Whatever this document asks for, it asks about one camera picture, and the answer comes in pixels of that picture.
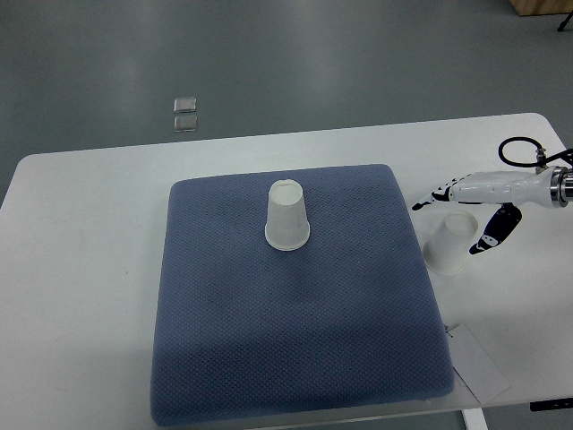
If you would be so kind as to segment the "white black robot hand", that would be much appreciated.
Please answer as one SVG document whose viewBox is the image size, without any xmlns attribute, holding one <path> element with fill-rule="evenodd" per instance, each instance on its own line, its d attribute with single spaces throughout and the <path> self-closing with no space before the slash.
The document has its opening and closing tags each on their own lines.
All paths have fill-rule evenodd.
<svg viewBox="0 0 573 430">
<path fill-rule="evenodd" d="M 437 202 L 460 204 L 498 204 L 500 207 L 470 254 L 480 254 L 502 244 L 522 220 L 520 206 L 532 202 L 547 208 L 560 205 L 551 169 L 541 173 L 517 171 L 478 172 L 455 178 L 435 189 L 412 207 L 419 211 Z"/>
</svg>

